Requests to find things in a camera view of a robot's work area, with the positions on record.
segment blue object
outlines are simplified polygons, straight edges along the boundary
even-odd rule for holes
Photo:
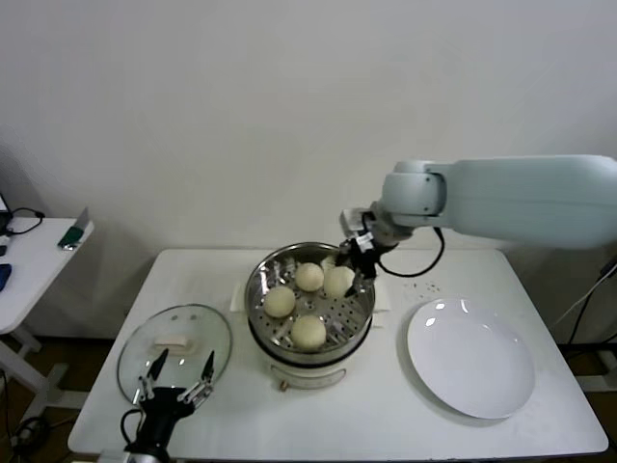
[[[2,291],[4,286],[7,284],[7,281],[11,276],[11,272],[13,272],[12,265],[9,263],[0,263],[0,291]]]

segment green object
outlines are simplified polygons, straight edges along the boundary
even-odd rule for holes
[[[67,230],[62,239],[58,242],[58,247],[61,249],[73,250],[79,243],[79,240],[84,235],[84,230],[90,222],[88,208],[86,207],[75,223]]]
[[[71,227],[67,230],[62,239],[58,242],[58,246],[65,248],[67,246],[74,246],[84,235],[84,231],[77,227]]]

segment steamed bun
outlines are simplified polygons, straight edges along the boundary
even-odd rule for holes
[[[296,269],[296,285],[299,289],[314,292],[324,284],[324,271],[316,263],[303,263]]]
[[[318,316],[301,316],[291,327],[291,340],[302,350],[317,350],[326,342],[326,325]]]
[[[326,272],[324,291],[326,296],[338,299],[345,297],[347,289],[354,283],[354,271],[345,266],[335,267]]]
[[[282,318],[293,312],[296,297],[287,286],[276,286],[268,291],[263,301],[263,310],[274,318]]]

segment power cord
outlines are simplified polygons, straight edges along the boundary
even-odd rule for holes
[[[370,230],[368,229],[368,225],[366,224],[366,217],[370,215],[372,215],[371,212],[363,212],[361,215],[362,227],[364,228],[365,233],[370,232]],[[433,232],[435,232],[435,234],[437,235],[437,238],[440,240],[441,247],[440,247],[439,252],[437,253],[437,257],[435,258],[435,260],[433,260],[433,262],[425,269],[420,270],[419,272],[416,272],[416,273],[398,273],[398,272],[395,272],[387,268],[382,263],[381,256],[377,257],[377,265],[379,266],[379,268],[381,268],[384,272],[388,273],[389,275],[392,275],[394,277],[399,277],[399,278],[416,278],[416,277],[421,277],[425,273],[430,272],[431,270],[433,270],[433,268],[435,268],[435,265],[437,265],[439,261],[442,259],[443,251],[445,251],[445,238],[443,238],[442,229],[440,229],[439,227],[434,227]]]
[[[8,461],[9,463],[13,462],[14,460],[17,460],[17,462],[23,461],[25,463],[30,463],[31,460],[29,459],[28,455],[34,450],[39,449],[44,445],[44,443],[49,438],[51,430],[56,429],[60,426],[64,426],[66,424],[74,423],[77,420],[78,415],[74,415],[64,420],[60,420],[59,422],[55,422],[53,424],[49,424],[47,420],[43,417],[32,417],[21,422],[17,429],[14,432],[11,432],[11,426],[9,423],[9,383],[4,370],[0,369],[0,375],[2,375],[2,380],[4,382],[4,394],[6,401],[4,407],[4,418],[7,438],[9,440],[11,450],[13,451],[13,455]],[[65,454],[59,460],[56,460],[56,462],[54,463],[60,463],[62,461],[65,461],[67,457],[70,456],[70,454],[71,452],[69,451],[67,454]]]
[[[31,232],[32,230],[34,230],[36,227],[40,226],[40,224],[42,224],[43,219],[45,218],[45,214],[43,214],[41,211],[39,210],[34,210],[30,207],[18,207],[17,209],[14,209],[11,211],[11,215],[15,214],[16,212],[19,212],[21,210],[27,210],[29,212],[32,212],[32,214],[39,219],[39,221],[33,225],[32,227],[30,227],[29,229],[26,230],[21,230],[21,231],[15,231],[13,229],[10,229],[8,227],[5,228],[5,234],[7,236],[17,236],[20,234],[26,234],[28,232]]]
[[[572,306],[570,306],[570,309],[568,309],[559,318],[557,318],[550,327],[554,328],[559,323],[561,323],[561,321],[563,321],[563,319],[566,316],[568,316],[570,312],[573,311],[578,306],[578,304],[580,304],[581,302],[585,301],[585,299],[590,297],[593,294],[593,292],[598,288],[598,286],[600,286],[607,278],[612,277],[616,273],[617,273],[617,256],[615,256],[607,265],[603,267],[603,269],[601,270],[601,277],[596,281],[596,283],[593,286],[591,286],[591,288],[585,294],[583,294],[583,296],[580,297],[580,299],[578,299]]]
[[[592,296],[594,295],[594,291],[592,291],[586,298],[585,298],[585,302],[582,305],[582,309],[580,309],[580,312],[578,313],[578,317],[577,317],[577,321],[575,322],[575,327],[572,329],[572,334],[570,335],[570,338],[568,339],[568,344],[572,344],[572,341],[575,339],[575,336],[577,335],[577,331],[578,331],[578,325],[580,324],[580,321],[582,320],[582,316],[585,315],[585,311],[587,310],[587,306],[589,305],[589,301],[591,301]]]
[[[133,442],[130,440],[130,438],[128,437],[128,434],[126,433],[126,423],[125,422],[129,416],[135,415],[136,413],[139,413],[142,417],[144,415],[144,412],[142,412],[141,409],[131,408],[130,410],[127,410],[126,412],[124,412],[124,415],[122,415],[122,418],[120,419],[120,433],[127,445],[130,445]]]
[[[400,278],[416,278],[416,277],[420,277],[424,275],[425,273],[430,272],[431,270],[433,270],[433,268],[435,268],[435,265],[437,265],[439,261],[442,259],[443,251],[445,250],[445,239],[443,238],[442,229],[435,227],[433,229],[433,232],[435,232],[435,234],[437,235],[437,238],[440,239],[441,248],[440,248],[440,251],[437,253],[437,257],[435,258],[435,260],[433,260],[433,262],[428,267],[426,267],[424,270],[420,270],[419,272],[416,272],[416,273],[398,273],[393,270],[390,270],[389,268],[386,268],[386,266],[382,263],[381,256],[377,258],[377,265],[379,265],[379,268],[384,270],[389,275],[393,275],[395,277],[400,277]]]

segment glass lid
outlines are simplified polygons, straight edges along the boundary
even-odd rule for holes
[[[169,354],[155,386],[193,386],[212,351],[216,382],[229,360],[231,330],[220,313],[200,304],[171,307],[149,318],[128,338],[118,360],[118,385],[129,402],[137,403],[139,377],[165,349]]]

